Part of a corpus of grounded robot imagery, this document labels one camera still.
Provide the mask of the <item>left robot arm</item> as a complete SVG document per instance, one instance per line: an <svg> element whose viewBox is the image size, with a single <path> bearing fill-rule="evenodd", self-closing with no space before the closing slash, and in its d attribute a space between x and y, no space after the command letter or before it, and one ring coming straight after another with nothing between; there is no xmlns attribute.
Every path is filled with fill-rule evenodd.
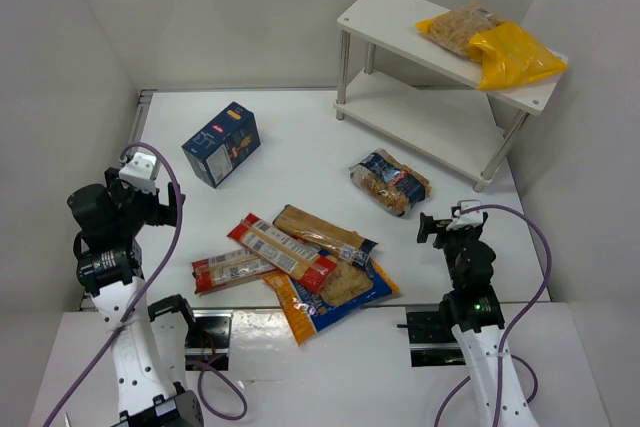
<svg viewBox="0 0 640 427"><path fill-rule="evenodd" d="M121 426L201 426L204 416L186 382L184 344L194 317L186 300L148 304L143 291L146 225L177 225L174 200L163 205L151 160L105 172L103 184L71 194L67 204L80 227L74 239L76 276L109 333Z"/></svg>

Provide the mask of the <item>dark-ended spaghetti pack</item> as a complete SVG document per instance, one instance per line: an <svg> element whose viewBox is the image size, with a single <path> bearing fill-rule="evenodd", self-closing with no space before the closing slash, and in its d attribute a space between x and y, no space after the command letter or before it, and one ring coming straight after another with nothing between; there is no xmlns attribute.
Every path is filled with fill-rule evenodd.
<svg viewBox="0 0 640 427"><path fill-rule="evenodd" d="M286 205L276 216L274 226L287 234L315 244L336 259L364 269L372 250L378 245L355 231L348 231L311 215L293 205Z"/></svg>

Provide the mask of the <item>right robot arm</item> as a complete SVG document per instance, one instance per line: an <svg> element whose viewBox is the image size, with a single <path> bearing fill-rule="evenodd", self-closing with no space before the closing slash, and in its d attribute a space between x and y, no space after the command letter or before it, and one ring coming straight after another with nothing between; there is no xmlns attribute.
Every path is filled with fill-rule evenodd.
<svg viewBox="0 0 640 427"><path fill-rule="evenodd" d="M480 240L488 215L456 213L436 220L420 215L417 241L435 237L445 258L452 290L439 304L457 341L473 388L482 426L536 426L513 356L504 339L506 324L491 285L496 254Z"/></svg>

